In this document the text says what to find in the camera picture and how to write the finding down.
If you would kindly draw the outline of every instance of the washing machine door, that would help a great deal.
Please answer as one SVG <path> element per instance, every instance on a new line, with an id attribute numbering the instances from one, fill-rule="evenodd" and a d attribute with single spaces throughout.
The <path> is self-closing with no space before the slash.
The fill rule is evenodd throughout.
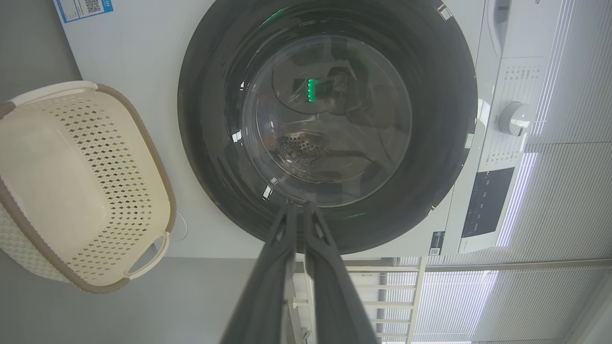
<path id="1" fill-rule="evenodd" d="M 410 230 L 448 193 L 477 89 L 440 1 L 217 0 L 178 104 L 193 171 L 231 220 L 265 239 L 282 204 L 312 200 L 352 253 Z"/>

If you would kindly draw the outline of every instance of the qr code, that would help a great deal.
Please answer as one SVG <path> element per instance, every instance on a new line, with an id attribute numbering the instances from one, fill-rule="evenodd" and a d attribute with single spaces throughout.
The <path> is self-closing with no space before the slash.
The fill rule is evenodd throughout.
<path id="1" fill-rule="evenodd" d="M 85 0 L 85 5 L 87 5 L 88 13 L 98 12 L 100 10 L 100 2 L 98 0 Z"/>

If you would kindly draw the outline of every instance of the door glass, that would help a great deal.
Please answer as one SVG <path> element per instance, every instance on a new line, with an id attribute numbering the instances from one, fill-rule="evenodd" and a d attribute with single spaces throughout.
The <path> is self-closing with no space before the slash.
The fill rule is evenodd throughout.
<path id="1" fill-rule="evenodd" d="M 389 180 L 408 148 L 404 82 L 360 40 L 298 40 L 243 87 L 248 153 L 271 190 L 292 200 L 327 207 L 358 201 Z"/>

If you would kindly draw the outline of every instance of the white knob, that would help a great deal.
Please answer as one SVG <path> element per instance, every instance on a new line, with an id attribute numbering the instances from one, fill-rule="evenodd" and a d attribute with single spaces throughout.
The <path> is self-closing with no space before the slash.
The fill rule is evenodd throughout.
<path id="1" fill-rule="evenodd" d="M 511 103 L 499 116 L 499 130 L 508 135 L 521 136 L 535 117 L 535 106 L 520 102 Z"/>

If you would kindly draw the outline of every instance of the white textured basket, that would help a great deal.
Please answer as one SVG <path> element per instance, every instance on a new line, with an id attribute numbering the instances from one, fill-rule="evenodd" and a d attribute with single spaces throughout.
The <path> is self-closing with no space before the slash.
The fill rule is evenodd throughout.
<path id="1" fill-rule="evenodd" d="M 132 104 L 108 86 L 73 81 L 1 104 L 0 178 L 0 248 L 35 274 L 108 293 L 168 248 L 168 178 Z"/>

